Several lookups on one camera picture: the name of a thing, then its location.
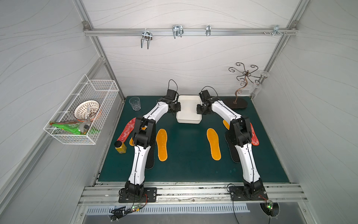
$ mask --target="metal vent grille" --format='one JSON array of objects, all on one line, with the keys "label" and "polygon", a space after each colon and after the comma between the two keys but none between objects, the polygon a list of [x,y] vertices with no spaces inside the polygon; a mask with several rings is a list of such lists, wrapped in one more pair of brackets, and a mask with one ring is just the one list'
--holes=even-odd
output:
[{"label": "metal vent grille", "polygon": [[[112,206],[88,206],[86,215],[111,215],[111,211],[121,207]],[[246,203],[235,203],[236,213],[250,212]],[[214,214],[214,213],[232,213],[232,203],[225,204],[185,204],[185,205],[146,205],[143,209],[133,214]]]}]

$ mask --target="red wire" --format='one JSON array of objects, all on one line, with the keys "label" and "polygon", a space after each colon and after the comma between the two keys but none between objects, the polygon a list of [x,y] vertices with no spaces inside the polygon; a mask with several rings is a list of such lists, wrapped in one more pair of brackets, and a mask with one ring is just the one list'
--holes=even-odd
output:
[{"label": "red wire", "polygon": [[144,206],[146,206],[147,205],[147,202],[148,202],[148,196],[147,196],[147,194],[144,194],[145,195],[145,197],[146,197],[146,200],[145,200],[145,205]]},{"label": "red wire", "polygon": [[268,200],[268,199],[264,198],[262,195],[258,195],[258,196],[259,196],[260,198],[264,199],[265,202],[267,203],[267,200]]}]

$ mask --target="metal jewelry tree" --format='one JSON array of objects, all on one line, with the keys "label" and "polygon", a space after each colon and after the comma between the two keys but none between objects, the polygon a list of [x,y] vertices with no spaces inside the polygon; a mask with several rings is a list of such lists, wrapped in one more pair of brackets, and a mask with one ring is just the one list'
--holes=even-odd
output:
[{"label": "metal jewelry tree", "polygon": [[255,72],[256,70],[258,70],[258,67],[257,67],[256,65],[250,65],[250,67],[251,67],[252,69],[255,69],[255,70],[253,70],[253,71],[251,71],[251,72],[250,72],[249,70],[246,70],[245,65],[244,65],[243,63],[241,63],[241,62],[237,62],[236,65],[237,65],[237,66],[243,65],[244,71],[243,71],[243,72],[242,72],[242,71],[239,71],[239,70],[237,70],[237,69],[234,68],[234,67],[230,67],[230,68],[229,68],[229,71],[230,71],[230,72],[236,72],[236,71],[238,71],[238,72],[242,73],[242,75],[238,75],[238,76],[236,77],[236,79],[240,82],[240,86],[241,86],[241,87],[240,87],[239,89],[237,89],[237,91],[235,92],[236,100],[233,102],[233,104],[237,104],[237,99],[238,99],[237,94],[242,93],[242,89],[247,86],[248,81],[252,82],[256,87],[258,87],[258,86],[260,85],[260,81],[259,81],[259,80],[255,80],[255,82],[253,82],[253,81],[250,79],[251,76],[252,76],[252,77],[255,77],[255,78],[263,78],[263,79],[265,79],[265,78],[268,77],[268,72],[266,72],[266,71],[261,71],[261,72],[260,72],[260,75],[261,75],[261,76],[253,76],[252,73]]}]

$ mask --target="yellow bottle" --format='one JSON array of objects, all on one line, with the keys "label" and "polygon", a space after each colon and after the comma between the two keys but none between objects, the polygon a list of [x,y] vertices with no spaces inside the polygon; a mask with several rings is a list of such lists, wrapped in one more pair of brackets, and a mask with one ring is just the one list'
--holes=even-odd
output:
[{"label": "yellow bottle", "polygon": [[116,141],[114,143],[114,146],[116,147],[116,150],[119,152],[119,153],[126,153],[127,151],[127,147],[125,146],[124,143],[122,143],[121,141]]}]

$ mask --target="white wall panel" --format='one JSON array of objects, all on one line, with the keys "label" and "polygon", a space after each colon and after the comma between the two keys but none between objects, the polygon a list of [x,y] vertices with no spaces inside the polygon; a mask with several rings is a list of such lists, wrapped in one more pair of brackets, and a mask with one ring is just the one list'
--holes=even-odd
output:
[{"label": "white wall panel", "polygon": [[99,55],[71,0],[0,1],[0,188]]},{"label": "white wall panel", "polygon": [[68,224],[83,188],[90,186],[117,116],[117,97],[96,145],[63,145],[53,140],[14,201],[1,224]]},{"label": "white wall panel", "polygon": [[179,94],[198,94],[209,85],[219,95],[230,96],[239,88],[240,73],[228,68],[236,62],[247,69],[254,64],[259,70],[253,74],[260,76],[278,37],[153,37],[149,49],[140,48],[140,37],[100,37],[100,41],[125,96],[163,95],[169,79],[177,82]]},{"label": "white wall panel", "polygon": [[324,224],[357,223],[358,2],[312,0],[254,99]]},{"label": "white wall panel", "polygon": [[83,0],[95,28],[285,27],[299,0]]}]

